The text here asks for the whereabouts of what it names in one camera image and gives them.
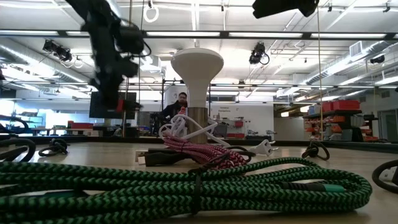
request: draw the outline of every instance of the shelf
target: shelf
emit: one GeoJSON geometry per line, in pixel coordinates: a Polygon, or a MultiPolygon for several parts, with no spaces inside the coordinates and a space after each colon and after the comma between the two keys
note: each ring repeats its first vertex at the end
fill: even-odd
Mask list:
{"type": "MultiPolygon", "coordinates": [[[[354,114],[360,114],[362,111],[360,110],[336,110],[336,111],[328,111],[323,113],[323,117],[329,116],[329,115],[354,115],[354,114]]],[[[304,116],[303,118],[319,118],[321,114],[313,114],[313,115],[307,115],[304,116]]]]}

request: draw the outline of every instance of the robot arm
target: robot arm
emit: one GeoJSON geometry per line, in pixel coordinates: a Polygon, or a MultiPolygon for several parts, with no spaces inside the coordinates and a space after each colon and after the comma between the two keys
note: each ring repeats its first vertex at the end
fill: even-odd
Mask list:
{"type": "Polygon", "coordinates": [[[66,0],[85,21],[81,31],[88,32],[95,61],[95,78],[90,85],[95,86],[102,102],[108,108],[118,105],[119,85],[126,77],[136,76],[139,66],[132,57],[142,57],[140,53],[146,45],[138,26],[121,26],[121,19],[111,10],[105,0],[66,0]]]}

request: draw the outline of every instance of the ventilation duct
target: ventilation duct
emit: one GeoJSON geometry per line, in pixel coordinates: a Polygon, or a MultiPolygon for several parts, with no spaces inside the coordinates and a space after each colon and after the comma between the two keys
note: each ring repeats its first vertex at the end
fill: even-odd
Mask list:
{"type": "Polygon", "coordinates": [[[24,64],[27,62],[19,57],[10,54],[7,50],[0,48],[0,63],[14,63],[14,64],[24,64]]]}
{"type": "MultiPolygon", "coordinates": [[[[319,81],[321,78],[329,77],[330,75],[341,72],[347,68],[350,68],[353,65],[356,65],[360,61],[377,57],[380,54],[383,54],[386,49],[395,45],[397,42],[393,41],[379,41],[379,42],[358,42],[350,47],[350,52],[340,56],[339,58],[327,63],[323,68],[321,74],[316,70],[310,73],[307,78],[300,83],[300,85],[312,85],[315,82],[319,81]]],[[[292,87],[284,90],[279,90],[277,93],[277,97],[291,95],[298,91],[300,88],[292,87]]]]}
{"type": "Polygon", "coordinates": [[[43,55],[8,38],[0,38],[0,52],[7,52],[8,55],[12,55],[15,61],[20,62],[19,64],[30,65],[32,71],[39,75],[48,76],[49,78],[52,75],[65,75],[72,79],[73,82],[88,81],[87,77],[64,67],[60,62],[48,57],[43,58],[43,55]]]}

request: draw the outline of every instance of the metal frame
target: metal frame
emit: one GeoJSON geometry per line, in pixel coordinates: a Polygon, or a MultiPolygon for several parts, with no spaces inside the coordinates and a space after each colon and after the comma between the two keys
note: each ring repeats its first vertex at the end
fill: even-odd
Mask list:
{"type": "MultiPolygon", "coordinates": [[[[252,40],[318,40],[318,37],[312,37],[312,34],[318,34],[318,32],[278,32],[278,31],[240,31],[240,30],[142,30],[141,31],[144,38],[146,39],[252,39],[252,40]],[[171,35],[147,35],[148,32],[169,32],[171,35]],[[203,35],[172,35],[173,33],[203,33],[203,32],[219,32],[216,36],[203,36],[203,35]],[[275,34],[270,37],[264,36],[254,36],[254,37],[233,37],[229,33],[256,33],[256,34],[275,34]],[[289,34],[302,34],[301,37],[286,37],[289,34]]],[[[321,37],[320,40],[396,40],[398,41],[398,32],[320,32],[319,34],[358,34],[358,35],[368,35],[368,34],[385,34],[383,38],[364,38],[364,37],[321,37]]],[[[36,29],[0,29],[0,37],[41,37],[41,38],[77,38],[77,39],[89,39],[90,36],[86,32],[81,32],[80,30],[36,30],[36,29]],[[16,31],[18,34],[7,34],[7,32],[16,31]],[[55,31],[55,34],[32,34],[23,33],[24,31],[42,32],[42,31],[55,31]]]]}
{"type": "MultiPolygon", "coordinates": [[[[183,83],[168,83],[170,80],[163,80],[162,83],[129,83],[129,86],[185,86],[183,83]]],[[[58,83],[58,82],[30,82],[30,81],[3,81],[3,84],[30,84],[30,85],[89,85],[88,83],[58,83]]],[[[233,84],[233,83],[210,83],[210,87],[254,87],[254,88],[320,88],[320,85],[278,85],[278,84],[233,84]]],[[[398,85],[381,85],[381,86],[354,86],[354,85],[323,85],[322,88],[327,89],[348,89],[354,88],[359,90],[371,90],[371,89],[396,89],[398,85]]]]}

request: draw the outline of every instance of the ceiling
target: ceiling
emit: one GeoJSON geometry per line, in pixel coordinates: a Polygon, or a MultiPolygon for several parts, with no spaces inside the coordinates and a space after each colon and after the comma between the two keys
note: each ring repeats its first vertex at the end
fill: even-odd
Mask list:
{"type": "MultiPolygon", "coordinates": [[[[154,22],[142,18],[142,1],[109,0],[117,2],[121,17],[130,18],[143,30],[250,30],[250,31],[297,31],[317,32],[318,17],[314,13],[306,18],[298,11],[287,11],[262,19],[252,15],[251,4],[254,1],[242,0],[153,0],[159,8],[159,17],[154,22]],[[192,22],[192,5],[197,2],[197,20],[192,22]]],[[[321,32],[397,32],[398,1],[387,0],[321,0],[319,3],[319,29],[321,32]],[[383,12],[386,2],[391,7],[383,12]],[[328,12],[329,3],[333,10],[328,12]]],[[[78,30],[83,20],[68,4],[62,0],[0,0],[0,29],[39,29],[39,30],[78,30]]],[[[147,12],[148,18],[155,16],[154,10],[147,12]]],[[[44,38],[13,37],[13,41],[31,49],[44,57],[55,61],[52,55],[43,50],[44,38]]],[[[89,39],[56,38],[54,41],[72,53],[81,55],[84,64],[81,68],[70,67],[85,77],[93,77],[94,64],[90,60],[91,46],[89,39]]],[[[293,74],[308,75],[349,52],[349,47],[357,41],[289,41],[289,40],[232,40],[232,39],[200,39],[200,47],[214,50],[224,58],[224,68],[216,76],[216,80],[245,80],[252,83],[264,81],[271,83],[294,83],[293,74]],[[248,58],[251,50],[258,42],[271,49],[268,53],[271,62],[265,67],[250,65],[248,58]]],[[[167,67],[171,54],[180,49],[195,47],[193,39],[147,39],[153,55],[162,59],[167,67]]],[[[389,60],[395,60],[395,54],[389,60]]],[[[344,72],[348,78],[358,75],[362,70],[352,69],[344,72]]],[[[160,73],[143,73],[143,77],[154,77],[160,81],[160,73]]]]}

